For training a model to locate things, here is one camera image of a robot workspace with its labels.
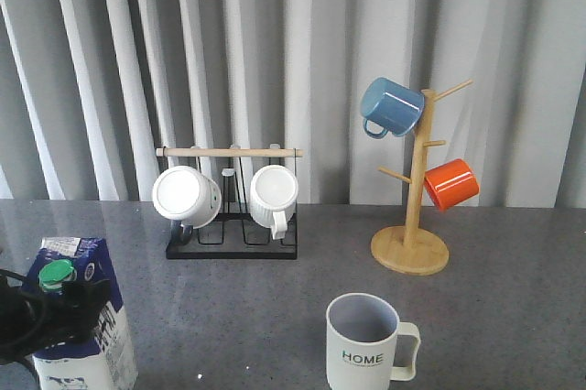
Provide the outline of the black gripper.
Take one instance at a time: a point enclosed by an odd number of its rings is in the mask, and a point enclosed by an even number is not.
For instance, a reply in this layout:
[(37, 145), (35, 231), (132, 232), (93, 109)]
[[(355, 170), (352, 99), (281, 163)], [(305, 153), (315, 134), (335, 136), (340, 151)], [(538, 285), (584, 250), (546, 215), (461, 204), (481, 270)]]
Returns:
[(51, 295), (27, 277), (1, 279), (1, 356), (23, 358), (61, 342), (91, 338), (111, 282), (66, 281)]

